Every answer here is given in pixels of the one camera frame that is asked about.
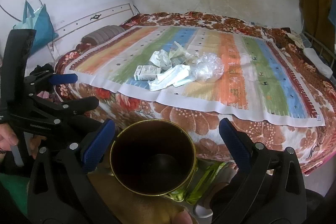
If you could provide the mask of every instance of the orange stripe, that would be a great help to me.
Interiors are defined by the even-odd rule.
[[[247,109],[245,80],[240,66],[240,55],[232,34],[221,33],[220,55],[224,74],[217,82],[220,101],[238,109]]]
[[[124,38],[117,44],[111,45],[107,49],[94,54],[82,64],[80,64],[75,70],[78,72],[94,74],[96,70],[98,70],[102,65],[110,61],[113,57],[117,56],[125,49],[129,48],[133,44],[137,43],[140,39],[146,37],[151,32],[155,31],[158,27],[146,27],[141,28],[136,31],[129,37]]]

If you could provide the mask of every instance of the blue stripe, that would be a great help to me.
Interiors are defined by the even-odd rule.
[[[179,28],[179,30],[176,32],[176,34],[173,36],[171,40],[168,40],[165,44],[162,44],[162,47],[160,48],[161,50],[165,50],[168,53],[171,47],[177,48],[177,46],[174,44],[174,41],[176,41],[182,47],[184,47],[189,42],[194,33],[197,32],[198,30],[198,28],[180,28],[180,27],[173,27],[173,28]],[[152,65],[152,63],[148,60],[148,63],[144,65]],[[136,81],[134,80],[134,78],[129,78],[126,83],[129,85],[135,85],[149,90],[148,81]]]
[[[273,56],[268,46],[264,41],[254,38],[259,48],[263,52],[265,58],[268,60],[268,64],[273,71],[274,76],[279,81],[285,96],[287,97],[288,109],[291,117],[293,118],[308,118],[307,112],[303,107],[302,101],[298,97],[296,90],[293,88],[289,77],[284,72],[283,67],[278,60]]]

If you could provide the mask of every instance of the floral blanket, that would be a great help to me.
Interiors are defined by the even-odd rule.
[[[186,14],[144,14],[136,15],[125,24],[125,29],[132,26],[197,26],[209,30],[246,34],[258,38],[271,38],[286,56],[290,64],[300,73],[320,107],[325,119],[325,126],[296,128],[277,126],[267,121],[252,122],[238,119],[234,115],[222,115],[216,112],[200,112],[183,108],[162,105],[125,96],[119,92],[96,88],[84,83],[60,85],[57,93],[64,100],[96,96],[100,100],[99,107],[88,113],[92,118],[103,121],[112,118],[120,128],[144,119],[165,119],[184,128],[192,137],[197,156],[203,159],[233,161],[228,149],[218,134],[219,121],[228,117],[233,125],[246,132],[253,142],[262,142],[269,149],[284,150],[291,146],[299,158],[302,171],[309,174],[336,151],[336,91],[330,81],[320,75],[314,65],[305,58],[302,50],[289,39],[289,28],[268,28],[253,25],[240,19],[214,16],[199,12]],[[79,43],[73,51],[65,54],[56,65],[56,72],[63,73],[65,67],[77,57],[96,45]]]

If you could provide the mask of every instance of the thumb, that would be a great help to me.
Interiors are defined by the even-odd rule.
[[[172,224],[193,224],[193,221],[189,213],[186,210],[184,210],[175,216]]]

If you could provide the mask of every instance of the green cloth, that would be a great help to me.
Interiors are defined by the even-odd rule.
[[[27,216],[27,185],[29,178],[0,173],[0,183],[9,192],[17,208]]]

